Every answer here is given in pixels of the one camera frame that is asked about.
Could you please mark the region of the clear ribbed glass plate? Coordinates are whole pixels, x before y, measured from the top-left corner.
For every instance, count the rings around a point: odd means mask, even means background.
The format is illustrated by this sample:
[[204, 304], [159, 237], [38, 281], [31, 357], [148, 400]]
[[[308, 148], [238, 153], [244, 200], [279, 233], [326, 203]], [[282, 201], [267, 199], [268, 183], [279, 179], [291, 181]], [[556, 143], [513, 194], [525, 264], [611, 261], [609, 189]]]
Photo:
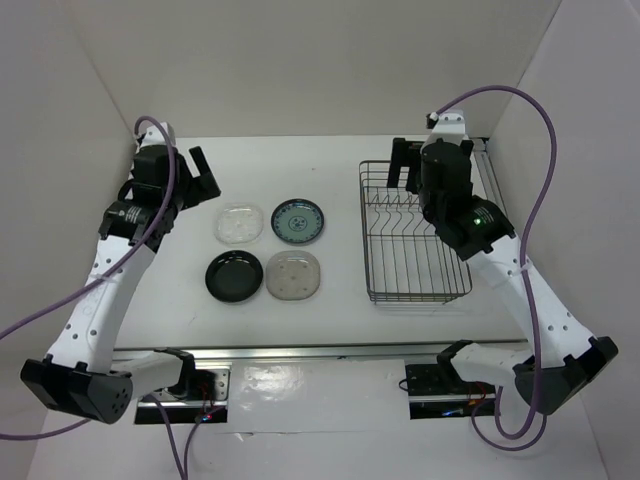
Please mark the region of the clear ribbed glass plate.
[[214, 235], [225, 245], [256, 242], [264, 229], [264, 213], [253, 203], [223, 205], [215, 215]]

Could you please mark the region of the blue patterned ceramic plate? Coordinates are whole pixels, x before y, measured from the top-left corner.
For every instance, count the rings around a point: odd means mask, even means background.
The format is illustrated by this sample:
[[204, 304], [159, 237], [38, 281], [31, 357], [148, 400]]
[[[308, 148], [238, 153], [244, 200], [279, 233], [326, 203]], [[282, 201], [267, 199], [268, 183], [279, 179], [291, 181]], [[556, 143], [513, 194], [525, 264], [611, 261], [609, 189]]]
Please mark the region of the blue patterned ceramic plate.
[[290, 245], [306, 245], [322, 234], [325, 216], [316, 203], [294, 198], [282, 202], [274, 209], [270, 225], [281, 241]]

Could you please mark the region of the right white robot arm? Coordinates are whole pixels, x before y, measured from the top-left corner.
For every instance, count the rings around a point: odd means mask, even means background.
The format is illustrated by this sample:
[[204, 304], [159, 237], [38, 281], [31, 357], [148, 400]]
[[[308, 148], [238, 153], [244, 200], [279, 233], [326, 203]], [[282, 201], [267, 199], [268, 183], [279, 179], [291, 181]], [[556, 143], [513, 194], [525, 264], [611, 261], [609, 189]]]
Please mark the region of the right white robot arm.
[[436, 379], [448, 392], [469, 382], [512, 386], [535, 412], [551, 415], [591, 383], [618, 348], [571, 314], [522, 252], [524, 239], [500, 207], [474, 194], [472, 149], [470, 140], [396, 138], [387, 184], [397, 186], [401, 171], [408, 171], [406, 189], [418, 196], [424, 219], [493, 289], [528, 346], [506, 350], [457, 341], [438, 355]]

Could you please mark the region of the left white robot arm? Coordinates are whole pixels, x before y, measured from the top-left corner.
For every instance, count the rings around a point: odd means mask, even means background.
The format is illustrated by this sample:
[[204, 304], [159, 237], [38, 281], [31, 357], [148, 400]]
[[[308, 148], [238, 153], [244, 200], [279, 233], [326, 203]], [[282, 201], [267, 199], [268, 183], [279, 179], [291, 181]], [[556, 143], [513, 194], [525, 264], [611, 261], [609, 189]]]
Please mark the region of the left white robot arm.
[[81, 296], [44, 358], [27, 360], [20, 372], [48, 409], [113, 424], [133, 400], [160, 390], [184, 399], [196, 390], [195, 359], [182, 350], [159, 348], [112, 366], [125, 314], [163, 237], [181, 211], [221, 194], [202, 149], [189, 153], [197, 176], [176, 148], [152, 145], [135, 153], [131, 177], [99, 227], [91, 270], [97, 287]]

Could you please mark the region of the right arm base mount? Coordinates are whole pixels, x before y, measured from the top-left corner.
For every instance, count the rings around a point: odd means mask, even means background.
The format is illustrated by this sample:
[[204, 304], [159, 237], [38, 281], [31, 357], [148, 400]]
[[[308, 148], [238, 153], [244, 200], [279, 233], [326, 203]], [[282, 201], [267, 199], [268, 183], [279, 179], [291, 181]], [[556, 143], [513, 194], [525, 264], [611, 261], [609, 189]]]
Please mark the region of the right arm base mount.
[[399, 388], [408, 395], [411, 420], [494, 415], [495, 389], [478, 382], [452, 382], [437, 364], [407, 364]]

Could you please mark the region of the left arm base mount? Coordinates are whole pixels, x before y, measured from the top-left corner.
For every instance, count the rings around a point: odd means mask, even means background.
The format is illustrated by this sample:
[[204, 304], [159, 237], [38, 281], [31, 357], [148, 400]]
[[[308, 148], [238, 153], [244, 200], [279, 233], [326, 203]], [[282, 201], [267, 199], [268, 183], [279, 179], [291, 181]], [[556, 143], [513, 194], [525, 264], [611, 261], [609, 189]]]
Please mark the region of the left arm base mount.
[[187, 394], [175, 396], [163, 389], [151, 396], [164, 407], [172, 425], [193, 424], [201, 418], [205, 424], [223, 424], [228, 419], [230, 379], [229, 367], [199, 369]]

